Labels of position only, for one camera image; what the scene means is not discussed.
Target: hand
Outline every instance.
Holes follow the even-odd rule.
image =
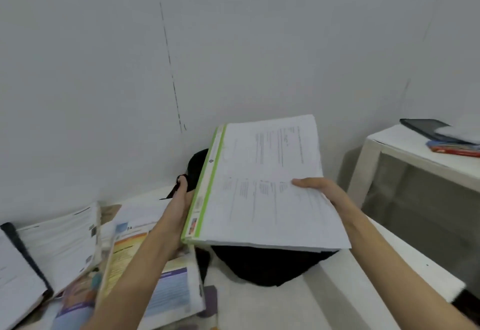
[[[180,182],[180,187],[173,195],[172,200],[158,222],[162,231],[168,234],[169,238],[175,243],[175,249],[178,248],[183,226],[185,225],[195,193],[195,191],[187,192],[188,185],[185,176],[179,176],[178,181]]]
[[[315,188],[320,190],[333,204],[340,217],[345,219],[360,209],[353,203],[347,193],[332,180],[325,177],[294,178],[292,184],[299,188]]]

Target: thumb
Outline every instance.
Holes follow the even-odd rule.
[[[173,197],[176,197],[176,196],[184,197],[185,194],[187,193],[187,187],[188,187],[187,179],[185,178],[184,175],[181,175],[178,177],[177,181],[180,182],[180,187],[177,189],[177,192],[173,195]]]
[[[294,178],[292,185],[299,188],[316,188],[317,190],[324,190],[331,184],[331,181],[325,177],[308,177],[303,179]]]

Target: black notebook spine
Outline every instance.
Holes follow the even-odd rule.
[[[4,224],[0,225],[0,229],[3,230],[5,235],[9,238],[10,242],[13,244],[15,248],[21,253],[23,258],[27,261],[27,263],[32,267],[32,269],[35,271],[38,277],[42,279],[42,281],[45,283],[46,291],[43,293],[43,298],[44,300],[49,299],[53,295],[53,289],[50,283],[47,281],[45,278],[44,274],[38,267],[38,265],[35,263],[35,260],[33,260],[32,256],[28,253],[27,248],[25,247],[24,242],[20,239],[20,236],[18,236],[17,230],[15,229],[15,226],[11,222],[6,222]]]

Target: forearm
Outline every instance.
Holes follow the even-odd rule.
[[[359,209],[340,212],[351,253],[401,329],[476,329],[398,255]]]
[[[170,259],[173,241],[171,233],[159,221],[83,330],[137,329]]]

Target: green stripe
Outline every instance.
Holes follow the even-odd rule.
[[[200,178],[198,179],[198,182],[197,182],[197,188],[200,188],[200,184],[202,183],[202,180],[204,178],[204,173],[207,167],[208,158],[210,157],[210,151],[212,151],[213,142],[215,142],[215,137],[217,136],[217,130],[218,128],[215,128],[215,132],[213,133],[212,143],[210,143],[210,147],[208,148],[208,152],[207,152],[207,157],[205,158],[205,162],[203,162],[203,167],[201,168]],[[183,232],[181,234],[182,241],[185,239],[185,236],[187,235],[188,224],[190,222],[190,218],[192,216],[192,211],[194,210],[195,203],[197,202],[198,191],[199,190],[195,190],[195,195],[193,195],[193,200],[191,201],[190,210],[187,216],[187,221],[185,222],[185,226],[183,227]]]
[[[223,137],[225,137],[226,130],[227,130],[227,124],[225,124],[223,127],[222,136],[220,137],[220,143],[218,144],[218,150],[216,152],[215,163],[213,163],[210,182],[208,182],[207,193],[205,194],[205,200],[203,201],[203,206],[201,208],[200,216],[198,218],[197,229],[195,230],[195,235],[194,235],[195,238],[198,238],[198,236],[200,235],[200,229],[202,228],[202,221],[204,220],[204,214],[207,208],[208,197],[210,196],[210,191],[212,190],[213,178],[215,177],[215,172],[217,171],[217,166],[219,165],[220,152],[222,151]]]

